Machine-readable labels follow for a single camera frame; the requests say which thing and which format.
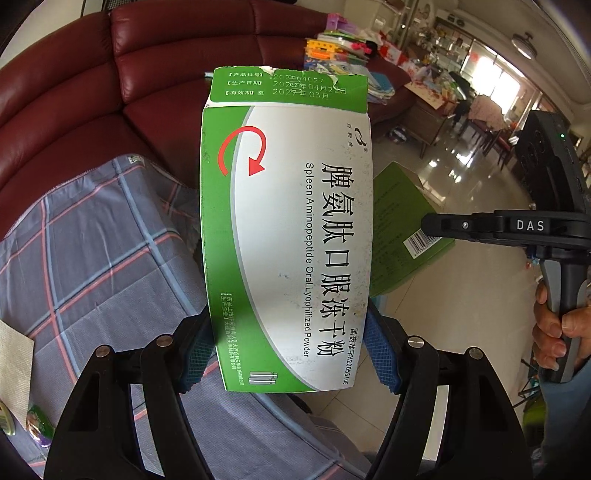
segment green and white box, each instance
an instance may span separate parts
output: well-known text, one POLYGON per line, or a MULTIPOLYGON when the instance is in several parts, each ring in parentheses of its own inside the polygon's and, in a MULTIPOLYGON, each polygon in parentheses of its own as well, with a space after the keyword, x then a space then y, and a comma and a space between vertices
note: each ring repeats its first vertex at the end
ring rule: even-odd
POLYGON ((215 70, 203 111, 207 297, 227 390, 351 387, 373 221, 367 79, 215 70))

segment human hand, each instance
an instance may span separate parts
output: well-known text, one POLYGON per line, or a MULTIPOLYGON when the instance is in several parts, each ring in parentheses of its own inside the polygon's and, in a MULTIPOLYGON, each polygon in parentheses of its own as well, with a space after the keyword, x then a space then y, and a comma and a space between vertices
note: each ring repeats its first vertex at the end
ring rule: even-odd
POLYGON ((564 334, 570 338, 581 337, 579 354, 574 363, 575 371, 578 370, 591 355, 591 307, 564 314, 561 325, 558 316, 546 304, 548 289, 543 281, 535 291, 535 300, 535 326, 532 332, 535 361, 543 368, 557 371, 556 359, 566 355, 566 344, 560 336, 564 334))

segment cardboard box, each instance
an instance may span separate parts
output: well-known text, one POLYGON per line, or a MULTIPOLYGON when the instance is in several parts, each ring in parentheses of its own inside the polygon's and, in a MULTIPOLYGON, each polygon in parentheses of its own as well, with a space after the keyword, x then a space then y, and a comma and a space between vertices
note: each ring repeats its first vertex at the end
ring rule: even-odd
POLYGON ((353 385, 369 293, 367 79, 215 70, 200 195, 207 298, 224 385, 353 385))
POLYGON ((399 287, 454 245, 452 238, 421 230, 423 217, 434 212, 398 164, 392 162, 375 178, 372 297, 399 287))

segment striped fabric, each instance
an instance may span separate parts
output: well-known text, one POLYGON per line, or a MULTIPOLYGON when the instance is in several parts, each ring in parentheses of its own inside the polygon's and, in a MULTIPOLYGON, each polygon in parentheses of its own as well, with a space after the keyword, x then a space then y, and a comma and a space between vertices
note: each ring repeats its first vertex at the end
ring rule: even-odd
MULTIPOLYGON (((199 239, 196 191, 123 155, 49 192, 0 242, 0 318, 35 340, 30 401, 54 424, 97 346, 141 348, 203 310, 199 239)), ((132 397, 145 465, 161 473, 141 386, 132 397)), ((341 452, 287 396, 270 397, 226 392, 215 357, 182 396, 215 478, 363 478, 359 452, 341 452)), ((11 441, 43 475, 47 451, 17 429, 11 441)))

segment tiled floor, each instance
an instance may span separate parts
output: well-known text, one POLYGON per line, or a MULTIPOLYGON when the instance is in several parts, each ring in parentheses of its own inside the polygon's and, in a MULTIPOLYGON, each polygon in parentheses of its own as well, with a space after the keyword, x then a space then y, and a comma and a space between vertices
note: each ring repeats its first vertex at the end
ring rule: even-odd
MULTIPOLYGON (((392 161, 406 167, 416 175, 415 182, 418 176, 439 212, 526 209, 527 194, 507 169, 499 171, 497 154, 473 154, 471 136, 470 129, 460 139, 448 131, 422 160, 420 146, 412 139, 402 145, 380 140, 374 143, 375 174, 392 161)), ((389 294, 382 312, 398 319, 409 335, 421 335, 438 349, 464 352, 479 346, 516 400, 525 382, 519 359, 527 357, 531 347, 535 276, 518 248, 456 241, 444 257, 389 294)), ((380 384, 365 350, 354 387, 303 398, 363 452, 377 451, 397 403, 380 384)), ((440 387, 424 454, 430 459, 437 456, 446 404, 447 388, 440 387)))

